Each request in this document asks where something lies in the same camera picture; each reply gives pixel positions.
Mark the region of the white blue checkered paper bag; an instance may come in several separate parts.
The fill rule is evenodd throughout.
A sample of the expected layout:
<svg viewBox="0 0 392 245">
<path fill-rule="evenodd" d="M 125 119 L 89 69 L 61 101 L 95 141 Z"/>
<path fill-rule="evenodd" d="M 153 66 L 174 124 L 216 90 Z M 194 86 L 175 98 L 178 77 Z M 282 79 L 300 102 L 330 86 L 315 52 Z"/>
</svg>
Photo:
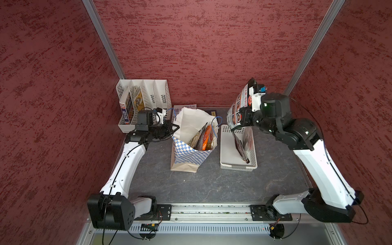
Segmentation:
<svg viewBox="0 0 392 245">
<path fill-rule="evenodd" d="M 175 117 L 170 170 L 196 173 L 217 147 L 221 118 L 200 109 L 183 108 Z"/>
</svg>

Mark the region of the black red condiment packet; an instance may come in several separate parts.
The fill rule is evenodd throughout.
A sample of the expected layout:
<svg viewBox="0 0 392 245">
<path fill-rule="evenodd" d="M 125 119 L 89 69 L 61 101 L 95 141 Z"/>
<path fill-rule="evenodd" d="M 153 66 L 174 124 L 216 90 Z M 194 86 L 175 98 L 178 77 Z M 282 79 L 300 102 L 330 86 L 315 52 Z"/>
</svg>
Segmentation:
<svg viewBox="0 0 392 245">
<path fill-rule="evenodd" d="M 233 130 L 237 130 L 242 128 L 241 127 L 241 115 L 239 110 L 241 108 L 250 108 L 248 104 L 248 97 L 249 97 L 249 88 L 252 87 L 253 85 L 257 85 L 257 82 L 254 78 L 251 78 L 245 87 L 242 89 L 242 91 L 239 93 L 237 96 L 236 100 L 232 104 L 231 108 L 229 109 L 227 113 L 227 125 Z"/>
</svg>

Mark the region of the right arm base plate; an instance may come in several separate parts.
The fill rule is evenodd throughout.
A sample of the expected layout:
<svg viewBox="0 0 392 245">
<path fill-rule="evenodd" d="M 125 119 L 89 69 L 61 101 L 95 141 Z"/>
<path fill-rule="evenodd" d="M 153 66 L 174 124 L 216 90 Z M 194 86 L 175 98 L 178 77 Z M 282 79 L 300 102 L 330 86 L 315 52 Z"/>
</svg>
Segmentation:
<svg viewBox="0 0 392 245">
<path fill-rule="evenodd" d="M 253 221 L 287 222 L 293 220 L 291 214 L 280 214 L 273 206 L 250 205 L 249 208 Z"/>
</svg>

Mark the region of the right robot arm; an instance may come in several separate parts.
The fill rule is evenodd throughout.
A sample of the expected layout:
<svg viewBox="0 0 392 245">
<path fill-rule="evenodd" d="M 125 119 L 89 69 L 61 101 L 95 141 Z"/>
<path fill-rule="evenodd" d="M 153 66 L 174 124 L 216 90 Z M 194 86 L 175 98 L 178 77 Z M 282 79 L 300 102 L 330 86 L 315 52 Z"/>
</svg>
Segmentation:
<svg viewBox="0 0 392 245">
<path fill-rule="evenodd" d="M 332 160 L 320 130 L 308 118 L 293 118 L 291 99 L 271 93 L 257 93 L 240 109 L 239 127 L 254 126 L 287 145 L 310 173 L 315 188 L 299 194 L 275 195 L 266 204 L 273 216 L 309 214 L 324 223 L 351 223 L 364 195 L 354 190 Z"/>
</svg>

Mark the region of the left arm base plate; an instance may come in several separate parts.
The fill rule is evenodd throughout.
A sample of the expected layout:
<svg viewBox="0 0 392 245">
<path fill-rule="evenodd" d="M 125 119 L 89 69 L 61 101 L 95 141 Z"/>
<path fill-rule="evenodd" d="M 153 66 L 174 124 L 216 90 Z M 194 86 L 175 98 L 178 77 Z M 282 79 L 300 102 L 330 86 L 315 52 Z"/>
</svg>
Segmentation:
<svg viewBox="0 0 392 245">
<path fill-rule="evenodd" d="M 144 214 L 140 218 L 147 221 L 169 221 L 171 219 L 172 207 L 171 204 L 158 204 L 155 212 L 152 214 Z"/>
</svg>

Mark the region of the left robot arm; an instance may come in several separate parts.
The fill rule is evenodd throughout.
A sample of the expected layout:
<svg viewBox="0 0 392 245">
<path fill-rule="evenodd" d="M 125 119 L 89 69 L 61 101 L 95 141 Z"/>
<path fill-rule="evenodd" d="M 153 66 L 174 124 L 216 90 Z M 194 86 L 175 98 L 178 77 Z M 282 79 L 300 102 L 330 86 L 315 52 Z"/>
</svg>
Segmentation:
<svg viewBox="0 0 392 245">
<path fill-rule="evenodd" d="M 128 199 L 136 169 L 148 146 L 170 139 L 179 129 L 167 119 L 167 110 L 144 109 L 137 114 L 135 129 L 125 137 L 121 156 L 99 194 L 92 194 L 87 207 L 94 228 L 128 231 L 136 218 L 158 216 L 156 198 Z"/>
</svg>

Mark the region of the orange condiment packet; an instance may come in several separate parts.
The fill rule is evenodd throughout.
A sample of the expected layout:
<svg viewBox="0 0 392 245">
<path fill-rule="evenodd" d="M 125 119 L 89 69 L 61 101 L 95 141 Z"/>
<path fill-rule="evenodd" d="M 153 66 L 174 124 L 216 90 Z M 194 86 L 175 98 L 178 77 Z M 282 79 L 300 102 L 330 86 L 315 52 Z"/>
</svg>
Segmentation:
<svg viewBox="0 0 392 245">
<path fill-rule="evenodd" d="M 212 147 L 211 132 L 212 132 L 212 126 L 208 125 L 203 134 L 203 138 L 201 142 L 201 151 L 211 150 Z"/>
</svg>

